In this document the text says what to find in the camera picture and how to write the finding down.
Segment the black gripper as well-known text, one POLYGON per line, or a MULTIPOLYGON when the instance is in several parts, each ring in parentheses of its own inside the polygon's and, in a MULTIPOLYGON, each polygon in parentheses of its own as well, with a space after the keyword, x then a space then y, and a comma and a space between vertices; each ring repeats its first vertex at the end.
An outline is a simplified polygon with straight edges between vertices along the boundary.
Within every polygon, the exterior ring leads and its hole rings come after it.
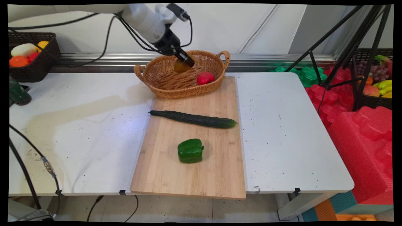
POLYGON ((153 43, 156 51, 165 56, 175 56, 175 64, 184 63, 189 67, 195 65, 195 60, 191 54, 180 50, 181 42, 170 28, 165 28, 165 33, 160 40, 153 43))

